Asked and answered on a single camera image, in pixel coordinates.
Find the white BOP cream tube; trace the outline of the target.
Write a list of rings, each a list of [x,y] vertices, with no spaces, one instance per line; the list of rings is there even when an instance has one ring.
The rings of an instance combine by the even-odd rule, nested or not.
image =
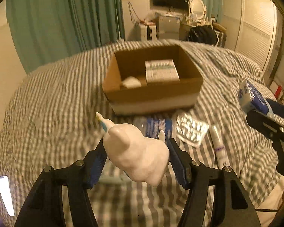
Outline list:
[[[213,142],[215,157],[218,162],[218,168],[222,169],[225,166],[230,166],[229,158],[227,155],[227,151],[225,145],[222,140],[222,135],[220,130],[216,125],[212,125],[209,128],[210,136]]]

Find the clear jar blue label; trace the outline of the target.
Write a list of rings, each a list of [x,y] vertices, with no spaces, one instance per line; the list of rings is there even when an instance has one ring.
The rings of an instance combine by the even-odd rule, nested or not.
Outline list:
[[[160,131],[164,131],[166,138],[172,137],[173,125],[171,119],[141,118],[136,122],[136,126],[145,137],[156,138]]]

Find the green 999 medicine box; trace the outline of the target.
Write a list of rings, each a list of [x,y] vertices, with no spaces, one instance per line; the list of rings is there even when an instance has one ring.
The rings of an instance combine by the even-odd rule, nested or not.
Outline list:
[[[145,71],[147,83],[179,81],[173,59],[145,61]]]

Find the white tape roll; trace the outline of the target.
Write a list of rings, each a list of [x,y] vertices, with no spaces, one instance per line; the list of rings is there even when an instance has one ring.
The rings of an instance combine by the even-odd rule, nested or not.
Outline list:
[[[133,76],[129,76],[126,79],[124,79],[122,81],[121,84],[122,87],[126,88],[126,89],[134,89],[134,88],[139,88],[142,86],[141,82],[139,79],[133,77]]]

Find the red bottle on floor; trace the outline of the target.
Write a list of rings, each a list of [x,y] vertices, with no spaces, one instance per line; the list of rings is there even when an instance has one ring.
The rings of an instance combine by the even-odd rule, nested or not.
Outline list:
[[[282,92],[282,86],[279,85],[279,86],[277,87],[275,93],[274,93],[274,96],[275,96],[275,98],[276,98],[277,100],[278,100],[278,98],[279,98],[281,92]]]

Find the grey plastic hanger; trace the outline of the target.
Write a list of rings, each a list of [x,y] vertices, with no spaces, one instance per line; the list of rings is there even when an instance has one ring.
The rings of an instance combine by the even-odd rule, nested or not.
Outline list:
[[[131,182],[131,179],[124,171],[113,165],[113,163],[109,159],[105,162],[104,168],[99,178],[99,183],[126,184],[129,182]]]

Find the silver pill blister pack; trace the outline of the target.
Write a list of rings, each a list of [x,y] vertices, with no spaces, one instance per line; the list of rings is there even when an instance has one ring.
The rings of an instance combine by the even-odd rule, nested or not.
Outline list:
[[[194,148],[201,146],[209,130],[209,124],[195,119],[190,113],[180,113],[175,127],[177,137]]]

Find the grey checkered bed cover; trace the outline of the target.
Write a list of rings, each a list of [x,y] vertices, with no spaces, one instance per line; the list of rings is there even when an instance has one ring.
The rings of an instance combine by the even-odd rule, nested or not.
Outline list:
[[[113,53],[152,46],[179,45],[203,77],[196,119],[221,131],[230,166],[255,207],[269,196],[281,175],[272,142],[250,128],[238,101],[239,84],[249,80],[266,98],[274,96],[251,59],[229,49],[179,40],[126,42],[95,48],[39,67],[14,93],[0,132],[0,176],[7,175],[15,217],[9,216],[0,195],[0,218],[14,226],[34,182],[45,166],[64,168],[97,146],[102,128],[99,112],[115,123],[133,117],[114,115],[101,84]],[[99,226],[177,226],[187,192],[177,183],[169,164],[162,182],[99,182],[88,191]]]

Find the white louvered wardrobe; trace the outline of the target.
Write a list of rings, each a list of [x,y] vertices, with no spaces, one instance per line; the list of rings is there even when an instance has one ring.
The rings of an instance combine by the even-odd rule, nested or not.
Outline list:
[[[225,48],[243,54],[264,72],[277,33],[277,8],[272,0],[222,0]]]

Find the black bag on chair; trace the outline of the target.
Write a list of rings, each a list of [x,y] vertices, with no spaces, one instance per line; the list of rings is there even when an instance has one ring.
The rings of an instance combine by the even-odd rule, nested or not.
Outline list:
[[[191,27],[189,30],[188,41],[216,45],[218,38],[216,36],[216,32],[211,28],[211,26],[204,25]]]

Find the white oval vanity mirror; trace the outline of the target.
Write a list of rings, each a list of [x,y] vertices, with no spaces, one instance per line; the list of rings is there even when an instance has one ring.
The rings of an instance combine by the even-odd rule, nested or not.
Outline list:
[[[194,21],[204,19],[206,15],[206,6],[202,0],[192,0],[189,7],[190,17]]]

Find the grey metal cabinet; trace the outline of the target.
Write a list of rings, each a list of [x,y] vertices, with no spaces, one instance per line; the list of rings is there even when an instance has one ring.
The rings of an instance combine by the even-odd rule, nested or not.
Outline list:
[[[178,17],[158,16],[156,18],[157,38],[179,39],[180,19]]]

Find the open cardboard box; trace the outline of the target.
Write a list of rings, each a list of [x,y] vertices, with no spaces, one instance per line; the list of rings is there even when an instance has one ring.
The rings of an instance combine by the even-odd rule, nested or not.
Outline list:
[[[150,114],[191,107],[203,77],[179,45],[117,51],[102,84],[116,115]]]

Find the white storage unit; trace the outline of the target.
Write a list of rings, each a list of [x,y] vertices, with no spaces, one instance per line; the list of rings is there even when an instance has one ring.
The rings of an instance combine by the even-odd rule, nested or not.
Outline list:
[[[157,29],[155,25],[139,24],[137,28],[138,39],[141,41],[157,40]]]

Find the green curtain left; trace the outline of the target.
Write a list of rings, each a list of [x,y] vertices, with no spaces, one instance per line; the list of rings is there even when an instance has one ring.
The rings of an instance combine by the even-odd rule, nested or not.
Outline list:
[[[6,16],[26,73],[125,37],[122,0],[6,0]]]

